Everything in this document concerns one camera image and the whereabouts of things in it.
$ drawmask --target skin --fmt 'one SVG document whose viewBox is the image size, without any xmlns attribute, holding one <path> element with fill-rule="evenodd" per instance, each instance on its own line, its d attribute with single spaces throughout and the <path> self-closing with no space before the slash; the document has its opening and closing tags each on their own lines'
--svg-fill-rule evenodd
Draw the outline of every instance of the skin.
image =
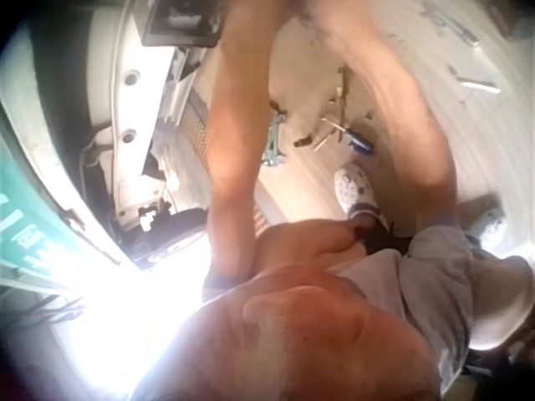
<svg viewBox="0 0 535 401">
<path fill-rule="evenodd" d="M 438 399 L 440 378 L 424 338 L 326 272 L 365 257 L 354 228 L 374 219 L 306 221 L 254 236 L 269 55 L 288 3 L 231 1 L 208 128 L 209 275 L 254 278 L 190 319 L 134 399 Z M 315 0 L 306 13 L 374 97 L 420 227 L 437 216 L 455 221 L 456 175 L 446 137 L 415 80 L 380 40 L 366 2 Z"/>
</svg>

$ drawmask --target gray shirt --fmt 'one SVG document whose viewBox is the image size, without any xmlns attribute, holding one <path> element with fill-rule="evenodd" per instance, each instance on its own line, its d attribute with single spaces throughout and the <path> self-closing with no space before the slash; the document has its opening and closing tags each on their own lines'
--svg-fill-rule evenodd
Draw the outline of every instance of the gray shirt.
<svg viewBox="0 0 535 401">
<path fill-rule="evenodd" d="M 463 233 L 433 226 L 419 232 L 407 255 L 384 250 L 339 272 L 367 301 L 408 322 L 429 343 L 444 393 L 468 352 L 472 321 L 471 249 Z"/>
</svg>

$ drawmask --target blue-handled screwdriver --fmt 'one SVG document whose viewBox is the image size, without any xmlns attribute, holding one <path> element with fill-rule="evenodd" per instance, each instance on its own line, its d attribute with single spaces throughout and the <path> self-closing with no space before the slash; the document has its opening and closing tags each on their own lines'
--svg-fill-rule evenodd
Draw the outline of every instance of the blue-handled screwdriver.
<svg viewBox="0 0 535 401">
<path fill-rule="evenodd" d="M 335 129 L 338 129 L 339 131 L 343 132 L 348 137 L 350 137 L 351 145 L 353 146 L 353 149 L 355 149 L 355 151 L 363 155 L 367 155 L 367 156 L 371 156 L 375 152 L 375 145 L 372 144 L 370 141 L 368 141 L 364 136 L 362 136 L 358 132 L 355 132 L 350 128 L 344 128 L 334 123 L 330 119 L 323 118 L 322 120 L 328 122 Z"/>
</svg>

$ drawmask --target white shoe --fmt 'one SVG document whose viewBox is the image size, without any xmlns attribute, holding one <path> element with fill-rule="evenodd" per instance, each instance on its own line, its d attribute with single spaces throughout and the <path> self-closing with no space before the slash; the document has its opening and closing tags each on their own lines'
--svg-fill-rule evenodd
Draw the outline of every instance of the white shoe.
<svg viewBox="0 0 535 401">
<path fill-rule="evenodd" d="M 501 209 L 490 209 L 479 216 L 466 231 L 476 238 L 485 251 L 492 251 L 502 242 L 507 230 L 505 213 Z"/>
<path fill-rule="evenodd" d="M 377 206 L 368 177 L 357 165 L 349 163 L 334 174 L 334 192 L 349 219 L 368 213 L 375 216 L 386 230 L 390 230 Z"/>
</svg>

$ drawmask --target bright light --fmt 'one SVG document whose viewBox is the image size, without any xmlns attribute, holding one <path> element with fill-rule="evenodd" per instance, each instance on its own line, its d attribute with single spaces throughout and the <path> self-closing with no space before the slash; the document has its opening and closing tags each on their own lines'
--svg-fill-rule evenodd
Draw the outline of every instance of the bright light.
<svg viewBox="0 0 535 401">
<path fill-rule="evenodd" d="M 201 306 L 206 236 L 148 272 L 106 277 L 69 334 L 79 371 L 98 391 L 131 393 L 181 323 Z"/>
</svg>

